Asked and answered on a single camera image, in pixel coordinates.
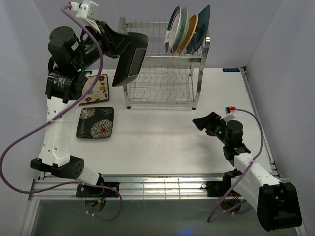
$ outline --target white flower pattern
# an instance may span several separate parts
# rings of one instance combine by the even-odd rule
[[[112,133],[113,122],[103,119],[94,124],[91,128],[91,136],[93,138],[107,138]]]
[[[95,114],[94,108],[83,108],[80,113],[80,119],[88,119]]]

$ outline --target plate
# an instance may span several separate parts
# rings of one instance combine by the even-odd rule
[[[189,44],[191,38],[193,37],[193,34],[195,33],[197,23],[198,23],[198,15],[194,14],[189,20],[188,31],[187,31],[186,37],[184,39],[184,42],[181,44],[181,46],[177,50],[178,53],[181,53]]]
[[[184,42],[189,28],[189,17],[188,17],[188,8],[183,7],[181,9],[181,30],[179,32],[178,38],[174,43],[171,53],[175,53],[179,46]]]
[[[81,110],[77,137],[83,139],[104,139],[112,135],[114,108],[85,107]]]
[[[87,81],[82,89],[82,94],[84,94],[89,87],[93,84],[96,76],[89,76],[87,77]],[[92,91],[89,92],[88,95],[83,98],[80,102],[81,104],[86,103],[93,103],[93,102],[103,102],[109,99],[109,88],[108,88],[108,77],[107,75],[103,74],[99,77],[97,84],[94,86]]]
[[[181,23],[181,7],[177,6],[167,26],[164,42],[165,53],[173,48],[181,30]]]
[[[187,46],[186,53],[191,54],[195,53],[201,46],[204,38],[206,37],[210,19],[210,5],[207,5],[199,14],[198,14],[198,23],[189,45]]]

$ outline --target blue plate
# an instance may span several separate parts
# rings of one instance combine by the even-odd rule
[[[181,7],[177,6],[173,11],[172,17],[167,26],[164,42],[165,53],[167,53],[173,48],[176,40],[179,37],[179,33],[181,30],[181,17],[182,17]]]
[[[210,19],[210,5],[207,5],[199,14],[198,14],[198,23],[190,43],[187,46],[186,53],[191,54],[195,53],[201,46],[204,38],[206,37]]]

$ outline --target label sticker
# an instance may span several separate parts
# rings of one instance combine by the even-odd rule
[[[240,72],[239,68],[223,68],[223,72]]]
[[[165,43],[168,43],[170,39],[171,39],[171,31],[167,30],[165,34]]]

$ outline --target floral plate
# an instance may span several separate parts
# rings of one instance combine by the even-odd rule
[[[93,84],[96,76],[87,76],[87,81],[82,89],[82,94],[88,90],[88,88]],[[107,75],[103,74],[98,79],[97,84],[94,86],[92,91],[86,95],[85,98],[80,102],[80,104],[92,103],[92,102],[103,102],[109,99],[109,88],[108,88],[108,77]]]
[[[112,135],[114,108],[86,107],[81,110],[77,137],[84,139],[104,139]]]

